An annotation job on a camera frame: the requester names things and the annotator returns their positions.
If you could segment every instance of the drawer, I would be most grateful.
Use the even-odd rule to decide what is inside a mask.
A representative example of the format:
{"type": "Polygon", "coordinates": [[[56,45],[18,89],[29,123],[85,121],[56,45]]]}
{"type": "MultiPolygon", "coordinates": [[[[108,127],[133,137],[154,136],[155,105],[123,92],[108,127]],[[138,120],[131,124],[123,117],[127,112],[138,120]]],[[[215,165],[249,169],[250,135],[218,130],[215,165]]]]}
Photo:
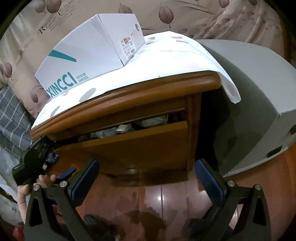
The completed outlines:
{"type": "Polygon", "coordinates": [[[59,155],[76,153],[100,161],[101,172],[135,174],[168,169],[186,169],[188,126],[181,121],[164,126],[63,146],[59,155]]]}

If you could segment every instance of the gray oval pattern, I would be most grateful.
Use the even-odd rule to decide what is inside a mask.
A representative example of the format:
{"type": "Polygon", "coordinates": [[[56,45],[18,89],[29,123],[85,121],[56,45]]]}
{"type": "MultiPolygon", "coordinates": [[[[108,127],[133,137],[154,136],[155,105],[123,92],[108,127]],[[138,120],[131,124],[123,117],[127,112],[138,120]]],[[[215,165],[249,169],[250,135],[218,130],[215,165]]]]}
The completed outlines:
{"type": "Polygon", "coordinates": [[[60,106],[55,108],[54,111],[50,114],[50,117],[53,117],[59,108],[60,108],[60,106]]]}
{"type": "Polygon", "coordinates": [[[93,94],[96,92],[96,88],[92,88],[88,90],[79,100],[79,103],[82,103],[83,101],[88,100],[93,94]]]}

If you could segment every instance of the cardboard box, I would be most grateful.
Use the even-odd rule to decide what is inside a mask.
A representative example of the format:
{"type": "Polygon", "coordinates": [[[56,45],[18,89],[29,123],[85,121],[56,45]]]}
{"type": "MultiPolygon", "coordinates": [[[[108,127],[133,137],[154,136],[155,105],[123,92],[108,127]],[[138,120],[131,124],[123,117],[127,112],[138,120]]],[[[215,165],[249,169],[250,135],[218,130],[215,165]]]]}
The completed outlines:
{"type": "Polygon", "coordinates": [[[134,14],[97,14],[63,38],[35,77],[51,98],[122,68],[145,43],[134,14]]]}
{"type": "Polygon", "coordinates": [[[233,104],[221,89],[202,96],[200,131],[211,139],[219,172],[230,176],[288,149],[296,140],[296,69],[262,46],[198,42],[226,70],[242,98],[233,104]]]}

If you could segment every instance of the wooden floor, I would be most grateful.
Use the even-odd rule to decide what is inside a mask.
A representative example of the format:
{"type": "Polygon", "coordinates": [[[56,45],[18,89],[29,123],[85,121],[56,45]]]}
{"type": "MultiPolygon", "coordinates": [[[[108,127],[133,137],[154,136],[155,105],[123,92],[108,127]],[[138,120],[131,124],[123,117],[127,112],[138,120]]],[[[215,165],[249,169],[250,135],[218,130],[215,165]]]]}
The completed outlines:
{"type": "MultiPolygon", "coordinates": [[[[62,158],[51,170],[61,173],[70,166],[78,170],[83,161],[62,158]]],[[[296,143],[274,159],[251,170],[229,177],[240,186],[262,186],[267,200],[272,240],[278,240],[296,213],[296,143]]],[[[82,206],[83,217],[95,214],[117,227],[120,240],[186,240],[190,218],[201,218],[211,202],[195,173],[187,180],[161,185],[117,186],[114,180],[99,175],[82,206]]],[[[238,219],[239,209],[230,225],[238,219]]]]}

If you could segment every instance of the plaid fabric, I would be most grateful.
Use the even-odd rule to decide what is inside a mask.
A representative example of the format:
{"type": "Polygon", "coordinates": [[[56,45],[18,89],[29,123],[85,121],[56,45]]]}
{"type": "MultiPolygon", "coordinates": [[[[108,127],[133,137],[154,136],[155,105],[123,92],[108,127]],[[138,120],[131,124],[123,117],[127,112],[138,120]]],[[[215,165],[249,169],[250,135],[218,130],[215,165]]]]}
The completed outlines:
{"type": "Polygon", "coordinates": [[[20,158],[21,151],[32,143],[33,121],[10,87],[0,90],[0,149],[20,158]]]}

